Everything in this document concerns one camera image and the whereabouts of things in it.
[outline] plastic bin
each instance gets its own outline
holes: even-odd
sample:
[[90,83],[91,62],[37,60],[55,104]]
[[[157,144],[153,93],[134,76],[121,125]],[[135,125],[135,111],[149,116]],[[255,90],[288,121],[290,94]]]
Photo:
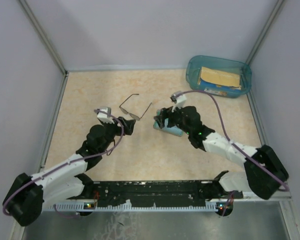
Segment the plastic bin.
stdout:
[[[200,81],[200,84],[198,84],[201,67],[240,75],[241,89],[215,85],[206,81]],[[191,58],[185,73],[186,81],[192,89],[203,90],[213,95],[228,98],[237,98],[240,95],[247,94],[251,89],[251,77],[252,72],[250,67],[243,62],[203,55]]]

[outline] gray floor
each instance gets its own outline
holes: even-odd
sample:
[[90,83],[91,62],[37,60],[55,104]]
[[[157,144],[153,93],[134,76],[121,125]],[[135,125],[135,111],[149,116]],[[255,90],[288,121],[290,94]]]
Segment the gray floor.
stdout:
[[22,240],[287,240],[278,202],[237,202],[213,212],[95,212],[66,219],[44,212]]

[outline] glasses lens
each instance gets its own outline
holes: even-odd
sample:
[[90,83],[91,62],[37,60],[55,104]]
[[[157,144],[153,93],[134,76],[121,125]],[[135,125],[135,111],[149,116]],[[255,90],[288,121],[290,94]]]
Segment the glasses lens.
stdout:
[[140,120],[140,117],[138,117],[137,115],[134,115],[134,114],[132,114],[132,113],[130,113],[129,115],[130,115],[130,117],[132,117],[134,120],[137,120],[137,121]]
[[128,111],[123,109],[122,107],[120,107],[121,111],[124,113],[124,114],[128,114]]

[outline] light blue case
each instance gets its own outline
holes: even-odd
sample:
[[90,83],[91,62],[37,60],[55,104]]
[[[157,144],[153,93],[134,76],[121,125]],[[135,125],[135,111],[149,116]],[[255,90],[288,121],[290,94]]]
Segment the light blue case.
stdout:
[[160,129],[158,123],[156,121],[154,121],[153,128],[157,129],[157,130],[160,130],[162,132],[168,133],[168,134],[172,134],[172,135],[181,137],[184,134],[184,132],[180,128],[176,127],[176,126],[167,127],[168,121],[169,121],[168,119],[166,119],[164,121],[164,128],[162,128],[162,129]]

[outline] yellow paper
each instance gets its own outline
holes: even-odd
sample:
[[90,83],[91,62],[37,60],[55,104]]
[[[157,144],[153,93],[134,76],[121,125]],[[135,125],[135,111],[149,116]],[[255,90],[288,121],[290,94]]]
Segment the yellow paper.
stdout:
[[214,70],[203,66],[200,78],[211,84],[240,88],[240,76],[235,73]]

